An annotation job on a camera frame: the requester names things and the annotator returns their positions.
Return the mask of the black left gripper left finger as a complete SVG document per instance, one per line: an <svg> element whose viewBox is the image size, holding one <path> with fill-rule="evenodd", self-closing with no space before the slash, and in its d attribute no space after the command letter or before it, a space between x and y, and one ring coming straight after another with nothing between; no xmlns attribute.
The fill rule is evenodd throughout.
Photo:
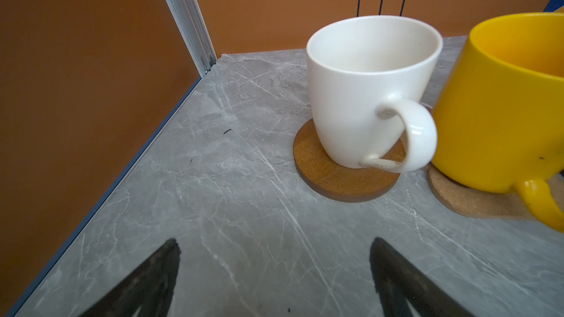
<svg viewBox="0 0 564 317"><path fill-rule="evenodd" d="M168 239L83 316L166 316L179 272L181 250Z"/></svg>

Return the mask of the light round wooden coaster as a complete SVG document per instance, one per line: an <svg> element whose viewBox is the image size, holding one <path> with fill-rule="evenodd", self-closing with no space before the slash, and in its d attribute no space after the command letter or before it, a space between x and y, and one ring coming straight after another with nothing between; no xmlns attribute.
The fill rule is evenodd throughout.
<svg viewBox="0 0 564 317"><path fill-rule="evenodd" d="M293 143L295 167L304 182L322 196L345 203L362 203L386 194L398 173L376 168L350 169L336 164L325 152L314 126L306 122Z"/></svg>

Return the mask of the cream white mug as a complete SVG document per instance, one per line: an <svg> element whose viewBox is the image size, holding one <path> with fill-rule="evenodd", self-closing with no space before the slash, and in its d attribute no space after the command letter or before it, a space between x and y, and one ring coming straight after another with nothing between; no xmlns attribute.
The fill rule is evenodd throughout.
<svg viewBox="0 0 564 317"><path fill-rule="evenodd" d="M349 18L310 37L311 113L334 162L391 173L431 162L438 132L421 99L443 45L436 28L402 16Z"/></svg>

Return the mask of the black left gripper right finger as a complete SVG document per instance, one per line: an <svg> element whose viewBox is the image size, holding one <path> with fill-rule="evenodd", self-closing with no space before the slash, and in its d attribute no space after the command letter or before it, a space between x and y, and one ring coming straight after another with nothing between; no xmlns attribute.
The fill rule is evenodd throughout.
<svg viewBox="0 0 564 317"><path fill-rule="evenodd" d="M385 316L471 316L386 240L370 248L370 268Z"/></svg>

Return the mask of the cork paw print coaster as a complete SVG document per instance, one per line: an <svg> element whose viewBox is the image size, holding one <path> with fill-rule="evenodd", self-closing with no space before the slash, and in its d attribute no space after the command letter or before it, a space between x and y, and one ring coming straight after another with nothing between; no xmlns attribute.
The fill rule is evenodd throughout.
<svg viewBox="0 0 564 317"><path fill-rule="evenodd" d="M445 176L432 164L427 169L430 188L439 202L464 217L501 220L537 220L563 226L563 181L519 181L507 194L483 192Z"/></svg>

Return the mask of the yellow mug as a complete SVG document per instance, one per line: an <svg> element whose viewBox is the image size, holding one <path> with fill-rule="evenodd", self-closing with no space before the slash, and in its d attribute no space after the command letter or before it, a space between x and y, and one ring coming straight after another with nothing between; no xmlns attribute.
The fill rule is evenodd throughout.
<svg viewBox="0 0 564 317"><path fill-rule="evenodd" d="M556 231L549 179L563 170L563 15L491 18L469 33L432 110L433 166L483 192L516 193Z"/></svg>

